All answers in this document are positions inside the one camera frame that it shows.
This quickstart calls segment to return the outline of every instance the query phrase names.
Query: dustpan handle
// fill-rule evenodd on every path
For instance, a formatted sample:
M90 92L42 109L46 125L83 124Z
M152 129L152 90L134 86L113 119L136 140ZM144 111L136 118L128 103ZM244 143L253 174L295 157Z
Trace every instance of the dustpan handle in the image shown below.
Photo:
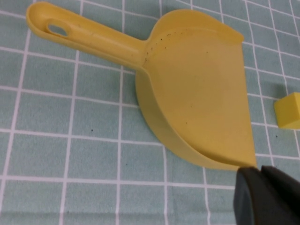
M27 9L27 24L41 38L138 68L144 41L101 25L48 2L33 3Z

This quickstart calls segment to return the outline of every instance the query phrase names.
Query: yellow dustpan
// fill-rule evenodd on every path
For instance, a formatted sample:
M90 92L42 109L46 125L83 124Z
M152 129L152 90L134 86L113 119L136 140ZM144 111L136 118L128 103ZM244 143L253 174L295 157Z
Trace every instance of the yellow dustpan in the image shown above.
M256 165L240 33L192 10L164 15L146 41L46 2L26 17L42 38L135 69L142 114L179 157L217 169Z

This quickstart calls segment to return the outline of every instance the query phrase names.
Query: yellow cube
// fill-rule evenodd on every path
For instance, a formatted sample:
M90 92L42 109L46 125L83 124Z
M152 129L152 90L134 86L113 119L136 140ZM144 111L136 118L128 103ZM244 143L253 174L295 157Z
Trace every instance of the yellow cube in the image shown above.
M274 103L279 128L300 129L300 93L294 92Z

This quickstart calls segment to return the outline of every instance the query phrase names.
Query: teal tile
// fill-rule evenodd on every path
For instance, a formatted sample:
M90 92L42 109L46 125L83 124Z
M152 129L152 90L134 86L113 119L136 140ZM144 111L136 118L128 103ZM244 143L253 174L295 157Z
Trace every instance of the teal tile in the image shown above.
M206 8L212 11L220 12L220 1L219 0L193 0L193 5Z
M263 99L264 111L266 113L267 124L277 125L276 115L274 111L274 103L276 100Z
M224 16L224 23L239 31L244 36L244 41L252 43L251 31L248 22Z
M271 8L273 8L273 9L276 9L280 12L292 14L291 6L290 6L289 1L271 0L270 4L271 4Z
M207 184L235 186L236 171L206 169L205 172Z
M0 85L18 87L23 55L0 51Z
M257 168L261 169L263 165L272 165L270 157L260 157L256 156Z
M122 13L120 11L84 3L82 15L90 20L94 20L115 30L122 31Z
M76 95L104 101L119 102L120 72L79 65Z
M246 74L247 92L250 94L259 95L259 86L258 86L256 71L252 69L245 69L245 74Z
M113 180L117 178L118 144L73 139L68 177Z
M159 0L125 1L125 10L159 18Z
M255 48L255 56L259 69L281 74L279 54L267 49Z
M259 72L259 75L262 95L273 98L283 98L286 96L285 79L283 76L263 72Z
M274 30L252 24L254 44L278 50Z
M273 28L272 17L268 8L247 3L250 22Z
M269 127L268 132L272 153L274 155L299 156L294 131Z
M287 91L290 93L300 92L300 81L286 78Z
M68 98L23 93L16 129L67 134L70 109Z
M9 133L0 132L0 174L3 173L3 168L8 150Z
M0 128L10 129L15 110L16 92L0 90Z
M294 19L293 19L292 15L289 16L289 15L282 14L279 12L274 12L274 11L272 13L273 13L275 29L285 31L285 32L291 33L291 34L297 34L296 29L295 29Z
M300 164L298 159L273 158L273 160L277 169L300 182Z
M8 174L63 177L66 149L66 138L16 134Z
M93 63L93 64L106 66L106 67L117 68L117 69L121 68L120 64L116 64L114 62L107 61L105 59L102 59L102 58L99 58L97 56L87 54L87 53L84 53L84 52L79 53L79 61Z
M251 122L263 123L263 108L259 97L248 96Z
M222 12L240 19L247 19L246 5L244 1L240 0L226 0L221 1Z
M148 39L157 20L136 15L125 15L125 33L140 40Z
M166 151L168 182L203 184L203 169Z
M120 224L164 225L164 187L121 185Z
M300 44L297 37L277 32L280 51L300 56Z
M121 179L164 181L163 147L122 144Z
M74 135L118 138L119 106L77 100L75 102Z
M64 225L114 225L116 211L116 185L67 185Z
M135 92L135 75L123 75L123 103L138 105Z
M243 50L244 65L246 67L255 68L252 46L247 44L242 44L242 50Z
M269 154L268 139L265 126L252 125L255 152Z
M75 64L28 56L23 88L72 95Z
M207 224L204 189L168 187L168 221L176 225Z
M282 65L286 76L293 76L293 77L300 78L300 73L298 72L300 71L299 58L281 54L281 60L282 60Z
M62 183L7 181L0 224L57 225Z
M0 46L24 50L28 26L26 20L0 15Z
M234 190L208 189L211 224L235 224Z
M25 15L28 6L32 3L32 0L22 0L22 1L1 1L0 10L9 13L15 13L19 15Z
M123 107L122 140L159 142L146 124L140 109Z

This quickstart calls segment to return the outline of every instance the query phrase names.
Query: handle hole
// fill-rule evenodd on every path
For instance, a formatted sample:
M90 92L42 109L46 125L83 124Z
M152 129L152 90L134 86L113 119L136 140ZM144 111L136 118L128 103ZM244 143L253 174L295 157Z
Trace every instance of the handle hole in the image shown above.
M59 35L62 35L64 37L68 36L68 33L63 28L61 28L61 27L49 24L48 25L48 29L52 33L59 34Z

